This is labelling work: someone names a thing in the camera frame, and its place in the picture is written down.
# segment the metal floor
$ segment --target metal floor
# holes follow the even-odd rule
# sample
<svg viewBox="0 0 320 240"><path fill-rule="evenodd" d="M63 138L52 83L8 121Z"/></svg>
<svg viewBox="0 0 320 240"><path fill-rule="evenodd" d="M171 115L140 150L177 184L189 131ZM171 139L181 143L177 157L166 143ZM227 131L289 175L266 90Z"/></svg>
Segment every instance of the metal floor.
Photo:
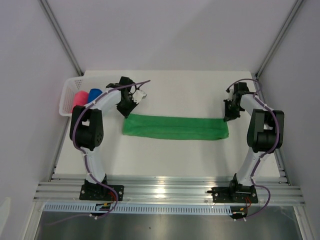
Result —
<svg viewBox="0 0 320 240"><path fill-rule="evenodd" d="M257 211L251 207L250 212ZM293 207L269 206L247 222L228 216L114 213L94 220L78 213L42 214L36 240L301 240Z"/></svg>

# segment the metal frame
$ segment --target metal frame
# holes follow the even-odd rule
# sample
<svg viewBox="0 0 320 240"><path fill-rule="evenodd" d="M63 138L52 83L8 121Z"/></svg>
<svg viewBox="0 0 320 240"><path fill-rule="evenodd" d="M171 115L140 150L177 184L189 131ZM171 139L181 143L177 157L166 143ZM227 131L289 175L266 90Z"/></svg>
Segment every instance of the metal frame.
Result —
<svg viewBox="0 0 320 240"><path fill-rule="evenodd" d="M35 202L97 203L79 200L85 174L54 174L50 182L40 182ZM212 205L213 197L207 193L214 186L228 186L230 177L167 177L167 176L119 176L108 175L111 185L124 185L122 203L126 204L167 204L167 205ZM270 206L304 206L305 201L299 186L289 186L286 178L265 178L257 182L267 186L271 192ZM268 193L258 188L259 203L263 206ZM243 203L218 204L241 206Z"/></svg>
<svg viewBox="0 0 320 240"><path fill-rule="evenodd" d="M106 213L96 203L49 202L44 212ZM215 215L231 216L230 206L225 205L167 205L167 204L127 204L120 202L112 213L115 214L170 214L170 215Z"/></svg>
<svg viewBox="0 0 320 240"><path fill-rule="evenodd" d="M278 32L276 38L274 39L271 47L268 50L268 53L264 57L259 69L256 71L256 78L259 79L264 72L266 66L270 62L271 58L274 56L276 51L278 50L281 42L286 36L288 30L293 25L294 20L296 19L299 11L301 10L305 0L296 0L293 7L291 8L288 16L286 17L284 23L282 24L280 31Z"/></svg>
<svg viewBox="0 0 320 240"><path fill-rule="evenodd" d="M79 76L83 72L68 44L61 27L59 26L53 11L47 0L38 0L43 12L50 22L53 31L56 33L61 46L70 60L72 66ZM267 55L263 59L256 74L252 76L259 80L267 64L279 48L286 33L294 22L294 19L302 8L305 0L296 0L274 42L272 43ZM262 92L259 97L264 101ZM60 145L57 149L52 170L48 177L48 182L40 182L34 196L34 206L30 217L29 225L26 229L24 240L33 240L37 233L41 214L47 202L58 205L63 202L65 205L84 205L91 204L90 201L80 201L79 194L85 175L54 174L56 164L59 159L64 136L67 132L68 123L64 127ZM271 206L293 206L303 239L314 239L310 223L308 221L305 201L299 186L291 186L285 171L285 163L280 150L275 151L275 158L280 173L279 178L261 178L258 184L268 187L271 191ZM212 196L206 193L207 190L214 186L228 186L231 178L228 177L137 177L137 176L108 176L110 184L121 184L125 186L124 199L122 204L134 206L137 204L153 206L237 206L237 203L231 204L213 204ZM257 189L259 203L257 206L264 205L267 200L267 193L262 189Z"/></svg>
<svg viewBox="0 0 320 240"><path fill-rule="evenodd" d="M56 34L59 42L61 43L61 46L64 50L64 53L66 54L66 56L68 57L70 63L72 64L74 70L76 71L76 73L79 75L79 76L83 76L84 73L82 72L79 64L78 64L78 61L75 57L75 55L73 54L72 50L71 50L71 47L64 35L64 33L62 32L61 30L61 27L59 25L59 23L57 22L57 19L53 13L53 11L51 10L51 7L48 3L47 0L38 0L45 16L47 17L54 33Z"/></svg>

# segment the blue object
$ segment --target blue object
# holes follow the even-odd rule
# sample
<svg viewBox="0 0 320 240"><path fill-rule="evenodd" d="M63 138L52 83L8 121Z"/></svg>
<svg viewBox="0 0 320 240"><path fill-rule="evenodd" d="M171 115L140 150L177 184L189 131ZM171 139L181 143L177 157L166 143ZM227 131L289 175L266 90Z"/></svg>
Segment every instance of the blue object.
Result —
<svg viewBox="0 0 320 240"><path fill-rule="evenodd" d="M92 88L89 92L88 102L90 103L93 100L95 100L97 97L99 97L102 94L102 91L98 88Z"/></svg>

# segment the black mounting bracket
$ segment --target black mounting bracket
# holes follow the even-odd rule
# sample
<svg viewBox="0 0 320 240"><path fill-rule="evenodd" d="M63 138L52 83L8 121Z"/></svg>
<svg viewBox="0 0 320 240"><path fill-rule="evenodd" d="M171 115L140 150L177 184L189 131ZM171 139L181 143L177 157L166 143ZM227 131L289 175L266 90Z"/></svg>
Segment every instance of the black mounting bracket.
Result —
<svg viewBox="0 0 320 240"><path fill-rule="evenodd" d="M243 186L238 183L237 174L233 176L229 186L215 186L211 190L207 191L208 194L212 195L214 203L220 204L246 204L246 198L249 198L251 203L258 203L257 191L254 185Z"/></svg>
<svg viewBox="0 0 320 240"><path fill-rule="evenodd" d="M223 100L224 101L224 118L223 121L227 122L240 118L240 111L244 112L245 110L240 106L241 98L245 94L253 94L249 91L247 83L238 82L233 86L233 95L232 100Z"/></svg>
<svg viewBox="0 0 320 240"><path fill-rule="evenodd" d="M110 83L106 88L118 88L126 85L134 84L127 76L122 76L119 83ZM125 117L128 118L132 110L138 105L132 99L131 86L120 89L121 92L121 101L117 104L116 109Z"/></svg>
<svg viewBox="0 0 320 240"><path fill-rule="evenodd" d="M80 114L86 107L76 105L72 111L70 134L69 137L73 139L73 132L76 122ZM93 151L98 147L104 138L104 126L102 119L102 111L99 109L88 109L82 116L79 125L75 132L75 143L78 147L84 147Z"/></svg>
<svg viewBox="0 0 320 240"><path fill-rule="evenodd" d="M108 185L107 176L104 177L101 183ZM108 186L116 191L116 193L118 194L118 201L121 202L124 197L125 187L123 185ZM84 180L84 184L81 187L79 199L89 201L114 201L115 199L111 193L112 191L97 183L91 183L87 180Z"/></svg>
<svg viewBox="0 0 320 240"><path fill-rule="evenodd" d="M275 149L282 146L284 139L285 114L283 111L273 110L279 125L279 141ZM276 123L271 113L262 109L253 109L246 135L246 142L254 153L270 150L277 139Z"/></svg>

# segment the pink object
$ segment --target pink object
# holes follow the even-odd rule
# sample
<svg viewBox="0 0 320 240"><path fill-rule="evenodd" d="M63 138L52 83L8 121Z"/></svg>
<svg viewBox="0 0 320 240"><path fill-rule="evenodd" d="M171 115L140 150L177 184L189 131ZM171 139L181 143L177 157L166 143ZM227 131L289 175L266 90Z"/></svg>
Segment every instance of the pink object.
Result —
<svg viewBox="0 0 320 240"><path fill-rule="evenodd" d="M72 111L74 110L74 107L76 105L79 105L79 106L86 105L87 101L88 101L88 97L89 97L89 93L87 93L86 91L78 91L74 95L73 104L72 104Z"/></svg>

